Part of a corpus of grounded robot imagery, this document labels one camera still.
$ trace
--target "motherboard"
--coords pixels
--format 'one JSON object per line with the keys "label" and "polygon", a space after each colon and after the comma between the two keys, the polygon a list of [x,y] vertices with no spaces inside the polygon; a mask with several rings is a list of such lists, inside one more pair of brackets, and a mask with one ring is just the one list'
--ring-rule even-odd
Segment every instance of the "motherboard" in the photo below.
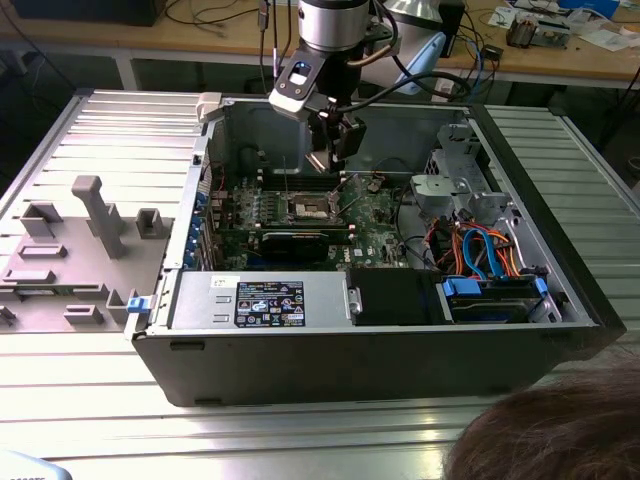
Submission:
{"label": "motherboard", "polygon": [[204,248],[216,250],[216,270],[408,267],[393,222],[399,192],[387,183],[358,174],[244,178],[212,194]]}

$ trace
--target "blue drive bracket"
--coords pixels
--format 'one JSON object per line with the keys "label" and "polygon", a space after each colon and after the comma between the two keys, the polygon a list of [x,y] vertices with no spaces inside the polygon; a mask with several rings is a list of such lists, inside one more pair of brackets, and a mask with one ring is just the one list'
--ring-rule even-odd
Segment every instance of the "blue drive bracket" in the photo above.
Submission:
{"label": "blue drive bracket", "polygon": [[447,297],[454,295],[482,295],[478,281],[473,278],[447,278],[442,284],[442,289]]}
{"label": "blue drive bracket", "polygon": [[151,313],[156,306],[156,295],[146,297],[131,297],[127,302],[127,313]]}
{"label": "blue drive bracket", "polygon": [[536,277],[534,284],[541,297],[544,297],[549,293],[549,288],[547,287],[547,282],[544,281],[544,278]]}

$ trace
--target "floor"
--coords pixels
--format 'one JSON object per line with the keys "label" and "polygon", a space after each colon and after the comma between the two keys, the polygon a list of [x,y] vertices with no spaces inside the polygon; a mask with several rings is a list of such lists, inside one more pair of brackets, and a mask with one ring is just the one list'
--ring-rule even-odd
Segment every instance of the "floor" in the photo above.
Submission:
{"label": "floor", "polygon": [[[78,88],[120,88],[114,62],[102,57],[52,55],[54,62]],[[26,58],[28,72],[18,77],[4,69],[0,75],[0,191],[20,171],[73,92],[41,57]],[[259,93],[258,67],[249,65],[203,65],[160,60],[137,60],[135,65],[145,90],[221,91]],[[592,142],[598,138],[608,113],[615,106],[616,92],[596,88],[553,87],[531,84],[511,86],[495,82],[490,94],[479,95],[478,102],[512,105],[561,107]],[[636,112],[604,151],[607,161],[630,185],[636,183],[626,162],[640,156],[640,114]]]}

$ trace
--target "white table leg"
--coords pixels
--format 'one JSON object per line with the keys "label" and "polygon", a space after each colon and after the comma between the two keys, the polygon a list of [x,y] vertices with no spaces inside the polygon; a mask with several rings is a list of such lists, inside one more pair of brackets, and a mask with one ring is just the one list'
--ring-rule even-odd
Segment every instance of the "white table leg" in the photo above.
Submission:
{"label": "white table leg", "polygon": [[133,59],[130,56],[118,55],[113,57],[118,67],[122,88],[125,90],[140,90],[138,77],[133,69]]}

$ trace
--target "computer case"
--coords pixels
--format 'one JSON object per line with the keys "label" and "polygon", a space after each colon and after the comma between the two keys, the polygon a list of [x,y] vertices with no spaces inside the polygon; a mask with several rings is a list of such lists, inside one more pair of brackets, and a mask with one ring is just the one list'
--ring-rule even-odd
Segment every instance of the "computer case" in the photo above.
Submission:
{"label": "computer case", "polygon": [[166,0],[14,0],[22,18],[152,26]]}

